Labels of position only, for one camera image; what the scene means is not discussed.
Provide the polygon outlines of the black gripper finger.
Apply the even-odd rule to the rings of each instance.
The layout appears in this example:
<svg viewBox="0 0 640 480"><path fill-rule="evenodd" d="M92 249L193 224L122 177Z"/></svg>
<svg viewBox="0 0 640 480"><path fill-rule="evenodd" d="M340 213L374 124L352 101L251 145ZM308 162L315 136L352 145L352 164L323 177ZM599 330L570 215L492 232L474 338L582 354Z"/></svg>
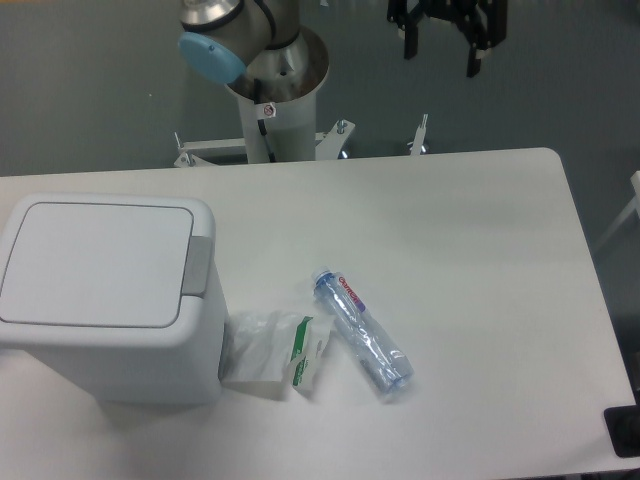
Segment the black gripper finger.
<svg viewBox="0 0 640 480"><path fill-rule="evenodd" d="M387 12L387 21L395 23L399 34L403 40L403 58L410 60L414 58L418 51L419 30L418 23L423 17L421 9L410 11Z"/></svg>
<svg viewBox="0 0 640 480"><path fill-rule="evenodd" d="M482 58L506 39L505 9L454 10L453 23L469 43L466 76L480 72Z"/></svg>

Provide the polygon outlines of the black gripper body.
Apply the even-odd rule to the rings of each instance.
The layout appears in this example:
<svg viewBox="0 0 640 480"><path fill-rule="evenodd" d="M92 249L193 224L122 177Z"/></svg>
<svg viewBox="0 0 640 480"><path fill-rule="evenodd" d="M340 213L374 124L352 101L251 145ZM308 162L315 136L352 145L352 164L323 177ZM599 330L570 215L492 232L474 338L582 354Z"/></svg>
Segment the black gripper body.
<svg viewBox="0 0 640 480"><path fill-rule="evenodd" d="M507 1L394 1L387 3L387 21L399 28L417 23L422 16L448 21L472 21L479 13L486 16L488 30L505 30L508 19Z"/></svg>

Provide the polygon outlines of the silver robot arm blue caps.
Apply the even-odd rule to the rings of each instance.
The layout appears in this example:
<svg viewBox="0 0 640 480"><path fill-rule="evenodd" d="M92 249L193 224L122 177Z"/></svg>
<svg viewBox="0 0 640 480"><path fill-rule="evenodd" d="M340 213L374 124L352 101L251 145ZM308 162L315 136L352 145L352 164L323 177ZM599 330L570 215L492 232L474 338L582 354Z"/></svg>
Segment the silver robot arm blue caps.
<svg viewBox="0 0 640 480"><path fill-rule="evenodd" d="M423 18L454 25L468 45L466 74L506 39L505 1L390 1L386 19L403 40L403 56L418 49ZM329 72L325 43L300 22L297 1L183 1L181 56L198 74L252 103L284 103L316 92Z"/></svg>

